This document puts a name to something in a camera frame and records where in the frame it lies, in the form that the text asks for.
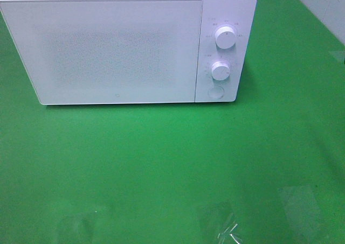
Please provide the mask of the white microwave knob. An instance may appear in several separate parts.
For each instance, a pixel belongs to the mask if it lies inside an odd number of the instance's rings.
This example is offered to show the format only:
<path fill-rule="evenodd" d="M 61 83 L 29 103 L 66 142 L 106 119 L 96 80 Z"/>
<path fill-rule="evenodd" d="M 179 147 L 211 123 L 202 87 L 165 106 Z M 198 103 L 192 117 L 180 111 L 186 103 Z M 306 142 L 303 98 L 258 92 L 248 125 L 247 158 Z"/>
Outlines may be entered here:
<path fill-rule="evenodd" d="M 237 33 L 230 25 L 223 25 L 215 32 L 216 45 L 223 50 L 233 47 L 236 41 Z"/>
<path fill-rule="evenodd" d="M 214 80 L 223 81 L 230 76 L 231 66 L 226 61 L 214 62 L 211 66 L 211 76 Z"/>

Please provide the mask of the clear tape piece on table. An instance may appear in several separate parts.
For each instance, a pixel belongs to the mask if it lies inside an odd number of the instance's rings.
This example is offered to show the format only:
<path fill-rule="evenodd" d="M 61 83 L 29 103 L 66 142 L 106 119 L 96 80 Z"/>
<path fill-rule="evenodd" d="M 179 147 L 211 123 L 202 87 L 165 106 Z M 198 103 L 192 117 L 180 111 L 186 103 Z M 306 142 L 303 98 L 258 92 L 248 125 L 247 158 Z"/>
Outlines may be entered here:
<path fill-rule="evenodd" d="M 217 235 L 217 243 L 218 244 L 241 244 L 243 243 L 242 238 L 239 234 L 237 234 L 236 230 L 238 229 L 238 223 L 233 222 L 227 228 L 225 228 L 223 231 L 219 232 Z"/>

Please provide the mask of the round microwave door button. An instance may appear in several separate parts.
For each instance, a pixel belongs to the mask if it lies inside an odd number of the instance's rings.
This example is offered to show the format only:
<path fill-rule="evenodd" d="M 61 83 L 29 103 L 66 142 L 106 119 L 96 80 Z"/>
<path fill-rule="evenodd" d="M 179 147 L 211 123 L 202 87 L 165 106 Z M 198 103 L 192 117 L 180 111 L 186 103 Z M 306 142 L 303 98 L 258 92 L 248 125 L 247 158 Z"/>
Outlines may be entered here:
<path fill-rule="evenodd" d="M 221 86 L 214 86 L 208 90 L 208 96 L 212 99 L 221 99 L 224 96 L 224 89 Z"/>

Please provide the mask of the white microwave door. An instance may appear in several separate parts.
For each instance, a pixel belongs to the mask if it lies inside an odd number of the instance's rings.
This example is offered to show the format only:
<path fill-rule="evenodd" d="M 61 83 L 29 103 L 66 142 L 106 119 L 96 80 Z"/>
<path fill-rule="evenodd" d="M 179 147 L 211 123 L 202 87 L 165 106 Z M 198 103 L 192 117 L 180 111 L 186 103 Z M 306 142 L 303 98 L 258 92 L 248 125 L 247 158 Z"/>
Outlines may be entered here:
<path fill-rule="evenodd" d="M 3 2 L 41 104 L 193 102 L 201 0 Z"/>

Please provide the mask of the white microwave oven body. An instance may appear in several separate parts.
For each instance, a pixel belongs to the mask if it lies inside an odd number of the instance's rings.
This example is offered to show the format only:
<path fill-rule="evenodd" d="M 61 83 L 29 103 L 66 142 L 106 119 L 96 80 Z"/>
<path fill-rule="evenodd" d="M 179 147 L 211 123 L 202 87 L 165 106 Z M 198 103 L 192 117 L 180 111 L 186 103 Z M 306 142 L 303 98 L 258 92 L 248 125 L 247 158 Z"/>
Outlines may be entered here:
<path fill-rule="evenodd" d="M 182 0 L 1 0 L 22 1 L 182 1 Z M 232 102 L 237 97 L 238 86 L 250 37 L 257 0 L 201 0 L 201 24 L 199 29 L 198 63 L 193 102 Z M 233 47 L 223 50 L 216 45 L 215 32 L 230 25 L 237 33 Z M 231 66 L 230 76 L 223 81 L 214 80 L 211 66 L 214 62 L 226 61 Z M 221 99 L 212 99 L 208 90 L 214 86 L 224 89 Z"/>

